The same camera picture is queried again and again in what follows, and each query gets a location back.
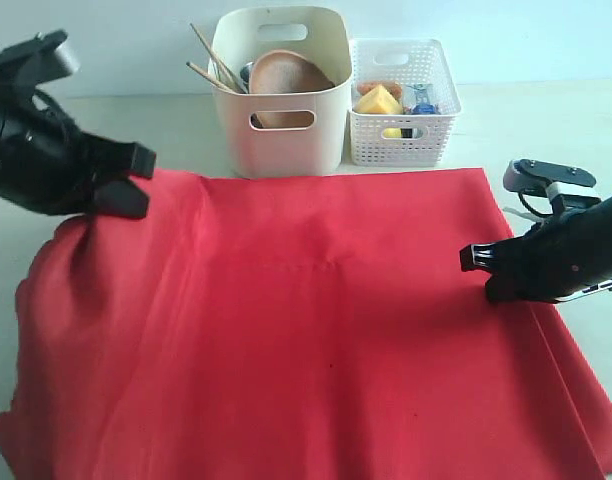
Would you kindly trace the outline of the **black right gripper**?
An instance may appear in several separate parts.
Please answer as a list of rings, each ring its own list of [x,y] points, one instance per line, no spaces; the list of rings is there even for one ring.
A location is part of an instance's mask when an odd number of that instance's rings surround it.
[[[492,273],[490,303],[558,303],[612,280],[612,196],[552,192],[548,199],[552,214],[523,236],[460,250],[462,272]]]

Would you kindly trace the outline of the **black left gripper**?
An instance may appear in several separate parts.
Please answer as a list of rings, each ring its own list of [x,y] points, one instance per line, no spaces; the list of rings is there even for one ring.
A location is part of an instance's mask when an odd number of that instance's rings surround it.
[[[0,91],[0,198],[44,215],[92,213],[143,219],[149,196],[129,179],[151,179],[156,153],[81,130],[47,94],[32,99]]]

